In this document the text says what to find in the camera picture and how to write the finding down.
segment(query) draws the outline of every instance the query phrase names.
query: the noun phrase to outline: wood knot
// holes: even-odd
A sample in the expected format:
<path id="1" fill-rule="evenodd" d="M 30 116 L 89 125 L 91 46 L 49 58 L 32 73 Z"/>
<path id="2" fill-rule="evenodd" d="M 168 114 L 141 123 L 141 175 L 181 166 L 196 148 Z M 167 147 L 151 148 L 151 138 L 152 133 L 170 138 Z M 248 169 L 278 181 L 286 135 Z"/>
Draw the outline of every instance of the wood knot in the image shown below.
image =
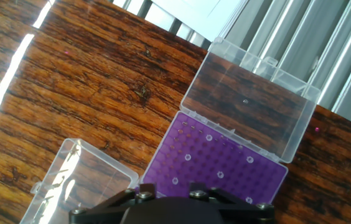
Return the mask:
<path id="1" fill-rule="evenodd" d="M 143 106 L 145 106 L 146 102 L 148 101 L 149 97 L 151 96 L 151 92 L 149 91 L 148 88 L 146 88 L 145 85 L 137 88 L 137 90 L 134 90 L 135 94 L 139 96 L 139 101 Z"/>
<path id="2" fill-rule="evenodd" d="M 19 178 L 22 177 L 23 179 L 26 179 L 26 175 L 21 174 L 18 172 L 18 170 L 16 169 L 16 167 L 12 168 L 12 176 L 13 176 L 13 181 L 18 182 Z"/>
<path id="3" fill-rule="evenodd" d="M 152 57 L 151 52 L 148 49 L 145 51 L 145 55 L 147 57 Z"/>
<path id="4" fill-rule="evenodd" d="M 105 150 L 109 149 L 110 146 L 111 146 L 111 142 L 107 141 L 106 144 L 105 144 L 105 146 L 102 147 L 102 148 L 100 148 L 100 149 L 101 149 L 102 151 L 105 151 Z"/>

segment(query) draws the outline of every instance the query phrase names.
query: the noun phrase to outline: plastic box lid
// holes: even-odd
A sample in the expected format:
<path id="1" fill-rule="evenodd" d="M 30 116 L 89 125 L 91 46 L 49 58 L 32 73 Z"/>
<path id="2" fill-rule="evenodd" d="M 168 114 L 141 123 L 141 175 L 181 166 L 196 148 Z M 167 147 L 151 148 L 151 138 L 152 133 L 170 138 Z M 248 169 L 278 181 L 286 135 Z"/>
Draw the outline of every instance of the plastic box lid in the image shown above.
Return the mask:
<path id="1" fill-rule="evenodd" d="M 291 162 L 321 91 L 217 38 L 180 110 L 276 162 Z"/>
<path id="2" fill-rule="evenodd" d="M 136 186 L 138 175 L 81 139 L 64 140 L 21 224 L 68 223 L 69 211 L 92 208 L 118 192 Z"/>

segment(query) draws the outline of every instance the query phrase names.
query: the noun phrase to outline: screw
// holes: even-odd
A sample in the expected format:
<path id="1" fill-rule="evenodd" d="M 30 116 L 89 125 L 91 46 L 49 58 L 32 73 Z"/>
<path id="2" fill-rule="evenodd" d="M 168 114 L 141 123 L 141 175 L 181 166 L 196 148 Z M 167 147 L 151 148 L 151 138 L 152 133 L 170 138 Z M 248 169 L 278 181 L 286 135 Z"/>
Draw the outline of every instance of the screw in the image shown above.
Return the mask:
<path id="1" fill-rule="evenodd" d="M 194 197 L 194 198 L 200 198 L 206 195 L 206 192 L 203 190 L 195 190 L 191 193 L 189 193 L 189 196 Z"/>
<path id="2" fill-rule="evenodd" d="M 259 203 L 256 205 L 259 209 L 266 209 L 266 208 L 269 208 L 271 207 L 272 205 L 270 204 L 267 204 L 267 203 Z"/>
<path id="3" fill-rule="evenodd" d="M 149 198 L 151 196 L 152 196 L 152 193 L 150 193 L 150 192 L 140 192 L 138 194 L 138 197 L 141 198 L 141 199 L 147 199 L 147 198 Z"/>
<path id="4" fill-rule="evenodd" d="M 78 214 L 81 214 L 81 213 L 86 212 L 86 211 L 87 211 L 86 208 L 80 207 L 80 208 L 75 208 L 75 209 L 73 209 L 73 210 L 72 210 L 72 213 L 75 214 L 75 215 L 78 215 Z"/>
<path id="5" fill-rule="evenodd" d="M 130 194 L 131 192 L 134 192 L 134 191 L 135 191 L 134 189 L 126 189 L 126 190 L 124 190 L 124 192 L 126 194 Z"/>

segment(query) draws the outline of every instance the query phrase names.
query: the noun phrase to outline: wooden table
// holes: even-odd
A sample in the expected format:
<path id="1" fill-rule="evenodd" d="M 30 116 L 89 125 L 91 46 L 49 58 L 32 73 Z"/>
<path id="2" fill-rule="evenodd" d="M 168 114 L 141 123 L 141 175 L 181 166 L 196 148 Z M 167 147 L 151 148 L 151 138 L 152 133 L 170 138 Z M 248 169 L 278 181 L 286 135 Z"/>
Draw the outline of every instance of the wooden table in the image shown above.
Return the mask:
<path id="1" fill-rule="evenodd" d="M 0 0 L 0 223 L 65 138 L 142 175 L 206 54 L 107 1 L 51 2 Z M 350 121 L 318 106 L 287 167 L 280 223 L 351 223 Z"/>

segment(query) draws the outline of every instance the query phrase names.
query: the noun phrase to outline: purple plastic rack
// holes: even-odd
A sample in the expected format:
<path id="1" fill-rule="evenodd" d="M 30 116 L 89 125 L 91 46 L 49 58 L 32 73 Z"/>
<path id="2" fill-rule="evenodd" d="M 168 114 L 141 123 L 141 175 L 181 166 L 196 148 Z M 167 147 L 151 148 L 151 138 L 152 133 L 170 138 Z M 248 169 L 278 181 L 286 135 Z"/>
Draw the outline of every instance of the purple plastic rack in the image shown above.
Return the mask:
<path id="1" fill-rule="evenodd" d="M 188 197 L 190 182 L 219 187 L 248 203 L 271 203 L 288 169 L 178 112 L 144 183 L 166 196 Z"/>

